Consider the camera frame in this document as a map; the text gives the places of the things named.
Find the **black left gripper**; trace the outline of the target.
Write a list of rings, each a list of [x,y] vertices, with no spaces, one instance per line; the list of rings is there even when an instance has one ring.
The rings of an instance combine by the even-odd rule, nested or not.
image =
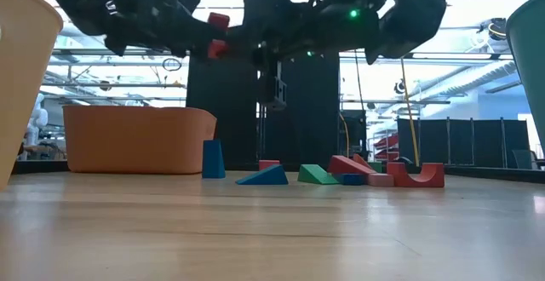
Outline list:
[[[223,40],[228,15],[192,16],[200,0],[112,0],[115,11],[107,22],[105,45],[123,55],[128,46],[168,50],[185,57],[188,50],[202,53],[211,40]]]

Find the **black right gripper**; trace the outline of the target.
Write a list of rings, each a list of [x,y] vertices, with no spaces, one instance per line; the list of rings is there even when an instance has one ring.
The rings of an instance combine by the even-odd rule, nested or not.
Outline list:
[[[374,49],[386,0],[244,0],[241,26],[227,29],[227,56],[264,65],[307,51]]]

